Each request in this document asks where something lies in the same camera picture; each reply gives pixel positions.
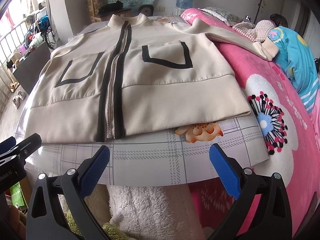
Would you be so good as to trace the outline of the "beige jacket with black trim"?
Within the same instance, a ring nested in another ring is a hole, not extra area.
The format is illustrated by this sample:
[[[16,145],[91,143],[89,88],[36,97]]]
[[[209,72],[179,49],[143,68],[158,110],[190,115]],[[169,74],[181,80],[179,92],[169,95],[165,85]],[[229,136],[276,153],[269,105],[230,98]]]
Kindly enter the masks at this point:
[[[272,41],[192,25],[113,15],[107,26],[55,49],[40,74],[25,135],[45,144],[104,142],[248,115],[226,42],[271,61]]]

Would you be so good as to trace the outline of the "pair of beige shoes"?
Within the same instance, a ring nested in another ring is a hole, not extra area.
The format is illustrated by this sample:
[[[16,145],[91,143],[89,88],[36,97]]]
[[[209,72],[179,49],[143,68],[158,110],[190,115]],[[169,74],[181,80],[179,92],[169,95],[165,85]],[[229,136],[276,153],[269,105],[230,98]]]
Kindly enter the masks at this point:
[[[15,108],[18,109],[20,107],[20,102],[23,101],[26,97],[26,93],[22,90],[19,90],[17,92],[17,95],[15,95],[12,99],[12,103],[14,104]]]

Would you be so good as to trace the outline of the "dark low cabinet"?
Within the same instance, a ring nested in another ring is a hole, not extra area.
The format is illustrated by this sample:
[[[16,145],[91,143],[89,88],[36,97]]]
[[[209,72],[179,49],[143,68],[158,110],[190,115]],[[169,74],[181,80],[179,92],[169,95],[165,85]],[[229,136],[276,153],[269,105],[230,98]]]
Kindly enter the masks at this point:
[[[50,50],[43,42],[20,62],[13,75],[24,91],[29,95],[36,85],[40,72],[50,59]]]

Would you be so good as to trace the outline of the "pink floral blanket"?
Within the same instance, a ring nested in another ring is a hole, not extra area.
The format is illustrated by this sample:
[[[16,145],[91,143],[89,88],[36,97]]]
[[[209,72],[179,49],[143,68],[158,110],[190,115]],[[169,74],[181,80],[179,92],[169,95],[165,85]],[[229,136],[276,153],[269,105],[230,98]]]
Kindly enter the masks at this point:
[[[264,139],[269,158],[253,166],[262,175],[282,175],[291,206],[293,234],[299,234],[319,203],[319,116],[310,116],[281,68],[240,47],[218,43],[220,53],[245,90],[257,121],[241,126],[234,139],[221,123],[190,125],[176,129],[192,151],[217,139],[224,150],[254,139]]]

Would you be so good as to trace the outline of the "white fluffy garment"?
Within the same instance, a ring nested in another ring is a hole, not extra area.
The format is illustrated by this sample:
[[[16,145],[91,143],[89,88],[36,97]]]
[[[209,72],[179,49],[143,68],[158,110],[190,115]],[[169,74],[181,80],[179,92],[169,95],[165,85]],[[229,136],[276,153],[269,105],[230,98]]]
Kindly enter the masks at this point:
[[[204,239],[187,185],[98,184],[84,199],[110,239]]]

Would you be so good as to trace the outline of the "metal balcony railing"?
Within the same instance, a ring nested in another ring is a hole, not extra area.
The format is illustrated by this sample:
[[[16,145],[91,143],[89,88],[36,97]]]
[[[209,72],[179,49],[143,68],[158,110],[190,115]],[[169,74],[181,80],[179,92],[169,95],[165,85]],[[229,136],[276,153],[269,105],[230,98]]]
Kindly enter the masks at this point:
[[[9,96],[11,95],[10,85],[14,83],[9,74],[7,62],[11,59],[13,52],[18,50],[24,42],[24,37],[28,31],[26,20],[24,18],[11,31],[1,36],[1,114],[9,102]]]

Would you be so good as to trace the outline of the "child in blue pajamas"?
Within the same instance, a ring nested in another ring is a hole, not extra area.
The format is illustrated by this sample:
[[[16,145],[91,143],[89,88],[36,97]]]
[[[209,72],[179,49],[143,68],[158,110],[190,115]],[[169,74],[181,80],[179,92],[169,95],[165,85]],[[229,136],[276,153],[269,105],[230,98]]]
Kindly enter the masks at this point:
[[[280,14],[272,14],[275,24],[268,38],[279,51],[274,62],[281,68],[310,114],[316,104],[319,78],[312,51],[299,33],[288,28],[287,20]]]

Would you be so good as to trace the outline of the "black bag on chair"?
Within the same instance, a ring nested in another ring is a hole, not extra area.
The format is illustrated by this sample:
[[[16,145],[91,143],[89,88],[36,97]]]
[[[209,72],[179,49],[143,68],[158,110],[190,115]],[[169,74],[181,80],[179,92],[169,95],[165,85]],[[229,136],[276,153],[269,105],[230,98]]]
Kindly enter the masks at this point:
[[[117,11],[123,8],[123,3],[121,1],[116,1],[116,3],[105,4],[99,8],[99,13],[107,13]]]

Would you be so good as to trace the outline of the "wooden chair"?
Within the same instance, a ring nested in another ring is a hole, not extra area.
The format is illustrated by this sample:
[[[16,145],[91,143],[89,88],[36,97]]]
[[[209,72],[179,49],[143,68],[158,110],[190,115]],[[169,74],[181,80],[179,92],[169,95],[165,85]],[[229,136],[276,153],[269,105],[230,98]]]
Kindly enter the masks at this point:
[[[91,22],[108,21],[112,15],[131,17],[131,8],[125,8],[120,0],[103,4],[103,0],[87,0]]]

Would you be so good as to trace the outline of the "lace trimmed grey pillow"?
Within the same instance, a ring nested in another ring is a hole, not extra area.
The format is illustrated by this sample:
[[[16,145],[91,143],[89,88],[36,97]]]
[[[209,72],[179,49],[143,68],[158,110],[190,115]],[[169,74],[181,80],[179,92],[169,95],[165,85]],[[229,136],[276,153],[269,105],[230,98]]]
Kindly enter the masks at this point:
[[[232,27],[238,23],[249,22],[247,19],[239,17],[235,14],[228,12],[227,10],[216,8],[216,7],[206,7],[200,8],[201,11],[219,19],[229,27]]]

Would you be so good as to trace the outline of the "white water dispenser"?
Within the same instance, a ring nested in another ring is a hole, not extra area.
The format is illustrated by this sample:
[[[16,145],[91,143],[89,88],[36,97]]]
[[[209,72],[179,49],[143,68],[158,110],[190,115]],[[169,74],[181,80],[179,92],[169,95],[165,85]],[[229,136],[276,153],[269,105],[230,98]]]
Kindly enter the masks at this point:
[[[181,9],[181,8],[177,8],[177,7],[175,7],[175,10],[174,10],[175,15],[177,15],[177,16],[181,16],[185,11],[186,11],[186,9]]]

